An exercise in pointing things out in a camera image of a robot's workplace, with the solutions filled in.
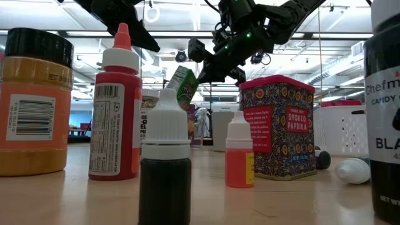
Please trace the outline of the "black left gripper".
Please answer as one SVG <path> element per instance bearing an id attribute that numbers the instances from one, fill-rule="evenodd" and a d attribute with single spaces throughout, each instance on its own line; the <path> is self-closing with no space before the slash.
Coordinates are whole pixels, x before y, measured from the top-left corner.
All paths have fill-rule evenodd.
<path id="1" fill-rule="evenodd" d="M 116 37 L 119 25 L 128 25 L 131 44 L 150 51 L 159 52 L 160 47 L 138 19 L 136 4 L 141 0 L 74 0 L 89 14 L 101 22 L 109 22 L 109 33 Z"/>

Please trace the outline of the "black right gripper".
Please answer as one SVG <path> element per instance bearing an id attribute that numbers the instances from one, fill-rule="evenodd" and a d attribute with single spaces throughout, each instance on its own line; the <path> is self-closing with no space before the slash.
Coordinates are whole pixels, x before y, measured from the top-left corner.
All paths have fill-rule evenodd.
<path id="1" fill-rule="evenodd" d="M 203 63 L 198 76 L 199 83 L 224 83 L 229 76 L 239 86 L 246 82 L 246 73 L 240 68 L 246 64 L 246 59 L 260 50 L 271 53 L 273 49 L 274 42 L 263 27 L 250 27 L 226 39 L 214 54 L 206 50 L 203 42 L 192 38 L 188 42 L 187 55 L 189 59 Z"/>

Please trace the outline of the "green Apple Jacks cereal box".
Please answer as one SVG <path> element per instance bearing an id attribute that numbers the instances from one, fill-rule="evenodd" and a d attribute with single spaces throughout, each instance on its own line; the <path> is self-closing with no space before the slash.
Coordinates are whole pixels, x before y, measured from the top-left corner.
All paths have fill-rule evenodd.
<path id="1" fill-rule="evenodd" d="M 185 111 L 189 111 L 191 100 L 198 86 L 199 82 L 193 71 L 184 66 L 178 66 L 166 87 L 176 90 L 176 97 L 180 107 Z"/>

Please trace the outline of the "grey plastic bin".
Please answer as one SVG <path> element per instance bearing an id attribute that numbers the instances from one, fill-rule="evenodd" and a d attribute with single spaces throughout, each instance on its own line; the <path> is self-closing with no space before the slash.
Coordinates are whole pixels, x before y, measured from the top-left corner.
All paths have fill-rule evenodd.
<path id="1" fill-rule="evenodd" d="M 228 135 L 228 124 L 234 117 L 232 111 L 213 112 L 212 117 L 212 140 L 213 149 L 216 152 L 224 152 L 226 149 L 226 138 Z"/>

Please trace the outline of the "pink cereal box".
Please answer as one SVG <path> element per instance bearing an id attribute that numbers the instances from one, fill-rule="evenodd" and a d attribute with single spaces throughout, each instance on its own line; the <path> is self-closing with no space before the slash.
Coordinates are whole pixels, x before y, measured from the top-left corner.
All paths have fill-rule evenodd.
<path id="1" fill-rule="evenodd" d="M 191 141 L 190 145 L 194 145 L 194 133 L 195 133 L 195 105 L 190 104 L 187 109 L 187 130 L 188 139 Z"/>

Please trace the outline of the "white-lidded spice jar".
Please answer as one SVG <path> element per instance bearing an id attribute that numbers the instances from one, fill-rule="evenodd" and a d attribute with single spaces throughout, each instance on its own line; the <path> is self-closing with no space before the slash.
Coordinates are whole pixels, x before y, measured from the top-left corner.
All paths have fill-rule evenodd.
<path id="1" fill-rule="evenodd" d="M 148 125 L 148 112 L 157 105 L 158 101 L 159 101 L 159 91 L 153 89 L 142 90 L 141 125 L 140 125 L 141 141 L 143 141 L 146 138 L 146 131 Z"/>

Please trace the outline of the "red-lidded paprika tin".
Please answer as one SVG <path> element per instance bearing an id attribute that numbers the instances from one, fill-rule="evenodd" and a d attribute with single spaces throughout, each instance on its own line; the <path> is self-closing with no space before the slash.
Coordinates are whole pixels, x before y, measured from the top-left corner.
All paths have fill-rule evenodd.
<path id="1" fill-rule="evenodd" d="M 316 173 L 315 88 L 283 75 L 239 85 L 239 108 L 251 126 L 257 177 L 289 181 Z"/>

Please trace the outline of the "red squeeze bottle white cap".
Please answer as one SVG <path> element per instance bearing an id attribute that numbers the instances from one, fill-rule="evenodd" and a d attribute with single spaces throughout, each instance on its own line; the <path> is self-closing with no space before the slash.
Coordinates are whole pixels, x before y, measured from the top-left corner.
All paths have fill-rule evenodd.
<path id="1" fill-rule="evenodd" d="M 102 54 L 96 74 L 88 176 L 117 181 L 139 173 L 142 81 L 139 57 L 131 47 L 129 27 L 120 23 L 113 47 Z"/>

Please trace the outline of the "small orange dropper bottle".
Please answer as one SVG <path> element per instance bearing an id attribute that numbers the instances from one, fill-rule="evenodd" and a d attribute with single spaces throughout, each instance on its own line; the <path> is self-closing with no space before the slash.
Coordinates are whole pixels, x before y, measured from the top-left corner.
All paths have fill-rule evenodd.
<path id="1" fill-rule="evenodd" d="M 232 188 L 251 188 L 254 178 L 251 127 L 244 118 L 244 112 L 237 111 L 227 126 L 225 183 Z"/>

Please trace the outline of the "small black dropper bottle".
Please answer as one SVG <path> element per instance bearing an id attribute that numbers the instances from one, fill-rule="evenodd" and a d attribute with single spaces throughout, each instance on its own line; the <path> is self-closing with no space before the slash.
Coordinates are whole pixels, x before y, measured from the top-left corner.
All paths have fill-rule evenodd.
<path id="1" fill-rule="evenodd" d="M 174 89 L 160 91 L 142 142 L 138 225 L 189 225 L 191 147 L 187 113 Z"/>

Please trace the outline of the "peanut butter jar black lid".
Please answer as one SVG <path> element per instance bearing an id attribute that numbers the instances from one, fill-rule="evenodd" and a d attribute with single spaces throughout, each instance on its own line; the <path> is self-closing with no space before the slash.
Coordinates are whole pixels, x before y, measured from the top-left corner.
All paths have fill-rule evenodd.
<path id="1" fill-rule="evenodd" d="M 74 46 L 27 27 L 8 31 L 0 68 L 0 177 L 62 171 Z"/>

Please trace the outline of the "small dark dropper bottle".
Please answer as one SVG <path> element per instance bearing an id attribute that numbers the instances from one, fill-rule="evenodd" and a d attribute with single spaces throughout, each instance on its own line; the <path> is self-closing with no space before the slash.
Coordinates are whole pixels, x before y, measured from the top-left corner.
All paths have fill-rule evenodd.
<path id="1" fill-rule="evenodd" d="M 331 165 L 331 155 L 327 151 L 321 150 L 320 147 L 315 146 L 316 169 L 325 170 Z"/>
<path id="2" fill-rule="evenodd" d="M 368 157 L 349 157 L 335 167 L 336 176 L 347 184 L 365 184 L 371 179 Z"/>

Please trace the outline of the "white perforated basket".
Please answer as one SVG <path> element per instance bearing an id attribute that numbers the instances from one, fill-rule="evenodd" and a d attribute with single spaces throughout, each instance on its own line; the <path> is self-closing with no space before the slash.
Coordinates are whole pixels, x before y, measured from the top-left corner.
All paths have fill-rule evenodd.
<path id="1" fill-rule="evenodd" d="M 314 111 L 314 144 L 332 156 L 368 155 L 365 106 L 330 106 Z"/>

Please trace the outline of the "black candy colour bottle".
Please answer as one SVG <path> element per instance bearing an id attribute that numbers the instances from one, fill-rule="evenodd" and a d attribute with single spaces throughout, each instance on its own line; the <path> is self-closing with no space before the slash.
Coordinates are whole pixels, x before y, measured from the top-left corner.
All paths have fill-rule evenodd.
<path id="1" fill-rule="evenodd" d="M 364 44 L 367 140 L 376 215 L 400 225 L 400 0 L 371 4 Z"/>

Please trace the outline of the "red storage crate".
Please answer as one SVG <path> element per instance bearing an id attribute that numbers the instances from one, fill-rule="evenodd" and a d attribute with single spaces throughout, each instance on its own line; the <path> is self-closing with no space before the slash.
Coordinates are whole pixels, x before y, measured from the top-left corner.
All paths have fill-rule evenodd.
<path id="1" fill-rule="evenodd" d="M 339 101 L 329 101 L 323 102 L 321 104 L 322 108 L 333 107 L 333 106 L 361 106 L 362 102 L 358 100 L 339 100 Z"/>

